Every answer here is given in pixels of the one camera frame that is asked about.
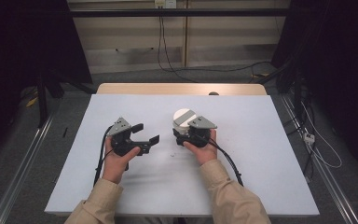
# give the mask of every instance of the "table surface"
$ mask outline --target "table surface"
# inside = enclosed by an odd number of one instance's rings
[[[170,88],[157,90],[165,85]],[[113,91],[108,86],[114,87],[114,91],[122,88],[124,93],[104,94]],[[143,131],[131,136],[132,140],[147,140],[159,134],[160,142],[151,148],[149,154],[131,161],[130,170],[126,171],[120,183],[124,192],[117,205],[117,214],[209,216],[210,199],[201,181],[197,161],[191,152],[176,145],[172,135],[174,111],[189,107],[218,126],[217,142],[235,161],[244,185],[260,197],[269,215],[318,215],[315,201],[270,97],[265,91],[260,91],[260,85],[222,84],[222,89],[219,86],[101,85],[99,94],[91,97],[45,211],[69,215],[80,200],[87,199],[92,190],[103,133],[107,126],[123,116],[132,125],[140,122],[145,125]],[[247,89],[244,92],[251,92],[249,94],[252,95],[241,95],[241,89]],[[166,95],[169,90],[174,93]],[[202,95],[210,91],[216,91],[221,96]],[[218,157],[231,178],[235,179],[224,156],[219,154]]]

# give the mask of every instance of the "hand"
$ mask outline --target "hand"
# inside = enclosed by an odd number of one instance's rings
[[[103,179],[118,184],[121,181],[121,177],[123,176],[127,163],[136,157],[141,149],[139,147],[135,147],[122,157],[118,156],[118,154],[116,154],[114,151],[106,155],[106,153],[113,149],[111,142],[112,136],[106,137]]]
[[[211,129],[211,139],[216,141],[215,129]],[[207,144],[205,147],[195,147],[189,142],[184,142],[183,146],[185,146],[188,150],[194,153],[200,165],[203,165],[207,161],[217,159],[217,148],[212,146],[211,144]]]

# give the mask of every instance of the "gray floor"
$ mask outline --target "gray floor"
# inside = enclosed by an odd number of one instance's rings
[[[232,69],[241,67],[243,65],[218,66],[214,68]],[[266,64],[257,65],[254,68],[256,74],[268,73],[272,70],[273,68]],[[183,71],[178,74],[198,82],[213,83],[247,83],[252,77],[251,69],[228,73]],[[103,82],[186,82],[176,74],[161,70],[100,74],[94,75],[93,79],[94,84],[91,87],[97,87]],[[48,99],[49,108],[54,107],[54,105],[60,105],[60,107],[35,157],[32,169],[22,185],[17,200],[8,214],[7,223],[63,223],[65,221],[65,217],[55,217],[43,211],[54,188],[54,181],[60,174],[66,156],[75,139],[90,96],[69,85],[64,84],[63,86],[66,93],[62,99]],[[282,123],[290,120],[291,118],[282,103],[282,96],[276,92],[273,81],[266,85],[266,90],[277,108]],[[0,199],[20,166],[21,159],[24,157],[36,133],[38,108],[37,105],[26,107],[26,102],[27,99],[21,102],[14,122],[7,127],[10,129],[9,134],[2,136],[2,146],[0,146]],[[337,150],[343,160],[342,167],[331,170],[358,216],[358,162],[351,156],[343,139],[334,134],[329,119],[324,115],[323,110],[318,107],[317,101],[313,101],[312,106],[316,112],[318,131]],[[287,132],[291,132],[294,128],[295,126],[292,123],[285,126]],[[304,144],[297,133],[290,134],[288,138],[299,164],[304,167],[308,155]],[[332,163],[337,162],[337,157],[334,153],[319,139],[317,137],[317,146],[325,160]],[[332,198],[322,176],[316,169],[309,186],[321,214],[317,217],[272,217],[272,223],[346,223],[337,209],[336,202]]]

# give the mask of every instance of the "beige sleeve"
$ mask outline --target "beige sleeve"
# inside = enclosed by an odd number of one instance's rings
[[[80,202],[65,223],[115,223],[115,210],[123,188],[99,179],[89,198]]]
[[[260,199],[237,181],[230,180],[221,161],[205,162],[200,169],[211,196],[214,223],[270,223]]]

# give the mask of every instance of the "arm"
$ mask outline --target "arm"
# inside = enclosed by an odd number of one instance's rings
[[[115,210],[123,188],[118,185],[127,163],[140,151],[135,147],[123,157],[115,154],[111,137],[105,141],[103,176],[94,186],[89,198],[80,202],[65,223],[115,223]]]
[[[211,130],[215,141],[216,130]],[[194,153],[211,196],[214,223],[270,223],[260,199],[237,181],[230,180],[226,168],[217,159],[211,145],[198,148],[188,142],[184,146]]]

